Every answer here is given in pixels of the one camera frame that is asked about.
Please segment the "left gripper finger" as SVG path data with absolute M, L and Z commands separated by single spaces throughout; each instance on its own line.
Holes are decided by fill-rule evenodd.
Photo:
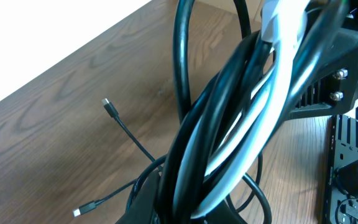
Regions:
M 139 194 L 134 199 L 131 207 L 116 222 L 116 224 L 151 224 L 154 219 L 154 200 L 156 198 L 160 175 L 153 171 Z

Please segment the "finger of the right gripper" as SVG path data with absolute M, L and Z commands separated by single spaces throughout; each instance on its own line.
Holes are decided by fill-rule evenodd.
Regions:
M 358 30 L 341 28 L 288 119 L 344 114 L 358 99 Z

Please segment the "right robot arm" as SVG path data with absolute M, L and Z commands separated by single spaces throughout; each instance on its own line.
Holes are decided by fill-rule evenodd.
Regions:
M 358 99 L 358 30 L 341 28 L 322 66 L 289 118 L 333 115 L 326 195 L 358 198 L 358 114 L 346 118 Z

